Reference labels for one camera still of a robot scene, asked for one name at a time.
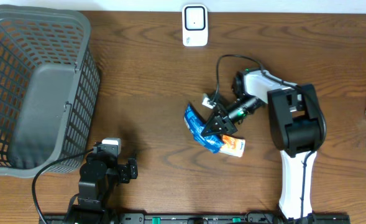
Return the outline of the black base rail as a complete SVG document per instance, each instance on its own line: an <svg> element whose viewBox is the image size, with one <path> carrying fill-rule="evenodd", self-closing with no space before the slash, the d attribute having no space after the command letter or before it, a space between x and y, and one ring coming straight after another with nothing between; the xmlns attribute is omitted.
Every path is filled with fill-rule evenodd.
<svg viewBox="0 0 366 224"><path fill-rule="evenodd" d="M109 220L118 224L218 224L218 223L314 223L350 224L348 215L309 215L297 220L285 220L272 213L249 212L245 215L144 215L142 213L121 213Z"/></svg>

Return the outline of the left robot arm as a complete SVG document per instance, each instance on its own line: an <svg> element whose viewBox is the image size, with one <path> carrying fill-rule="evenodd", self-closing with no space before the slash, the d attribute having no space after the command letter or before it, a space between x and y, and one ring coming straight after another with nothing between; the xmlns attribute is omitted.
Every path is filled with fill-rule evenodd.
<svg viewBox="0 0 366 224"><path fill-rule="evenodd" d="M80 168L79 192L71 198L63 223L113 223L113 210L106 207L112 191L119 184L128 184L138 177L136 156L118 163L120 147L97 143Z"/></svg>

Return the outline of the white barcode scanner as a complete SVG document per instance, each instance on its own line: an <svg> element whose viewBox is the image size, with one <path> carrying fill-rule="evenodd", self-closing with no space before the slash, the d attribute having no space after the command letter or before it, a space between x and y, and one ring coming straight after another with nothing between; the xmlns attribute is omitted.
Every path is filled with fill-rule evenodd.
<svg viewBox="0 0 366 224"><path fill-rule="evenodd" d="M185 47L208 43L208 9L203 4L187 4L182 9L182 42Z"/></svg>

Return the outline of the grey plastic mesh basket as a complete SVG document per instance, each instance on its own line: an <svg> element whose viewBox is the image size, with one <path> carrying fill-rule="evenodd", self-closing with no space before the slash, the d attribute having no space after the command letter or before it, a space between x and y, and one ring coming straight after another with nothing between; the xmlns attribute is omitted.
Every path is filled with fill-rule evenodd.
<svg viewBox="0 0 366 224"><path fill-rule="evenodd" d="M80 12L0 5L0 176L81 165L100 84L90 37Z"/></svg>

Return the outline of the orange white snack packet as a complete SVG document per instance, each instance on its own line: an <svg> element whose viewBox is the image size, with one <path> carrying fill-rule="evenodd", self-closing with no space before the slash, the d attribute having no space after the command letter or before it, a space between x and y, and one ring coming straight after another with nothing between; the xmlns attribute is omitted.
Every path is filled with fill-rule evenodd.
<svg viewBox="0 0 366 224"><path fill-rule="evenodd" d="M223 145L219 152L235 157L242 157L245 149L245 139L222 135Z"/></svg>

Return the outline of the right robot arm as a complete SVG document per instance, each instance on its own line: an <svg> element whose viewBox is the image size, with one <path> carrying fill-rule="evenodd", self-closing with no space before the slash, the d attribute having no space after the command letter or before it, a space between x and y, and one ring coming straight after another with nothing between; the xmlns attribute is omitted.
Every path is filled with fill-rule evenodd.
<svg viewBox="0 0 366 224"><path fill-rule="evenodd" d="M326 136L326 121L311 84L297 85L255 68L237 72L232 90L236 101L224 106L218 94L204 95L213 113L200 135L237 132L236 123L268 106L270 132L280 151L282 188L278 207L284 223L315 223L311 206L311 174L318 149Z"/></svg>

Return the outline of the blue Oreo cookie pack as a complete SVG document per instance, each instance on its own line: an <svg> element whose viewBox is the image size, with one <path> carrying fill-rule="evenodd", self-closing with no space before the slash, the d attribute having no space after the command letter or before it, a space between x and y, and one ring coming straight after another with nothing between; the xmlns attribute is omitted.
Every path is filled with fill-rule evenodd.
<svg viewBox="0 0 366 224"><path fill-rule="evenodd" d="M204 123L199 117L198 113L188 103L184 113L184 122L193 135L193 139L200 145L208 149L213 154L219 152L220 148L224 145L224 142L217 135L202 136L201 133L204 129Z"/></svg>

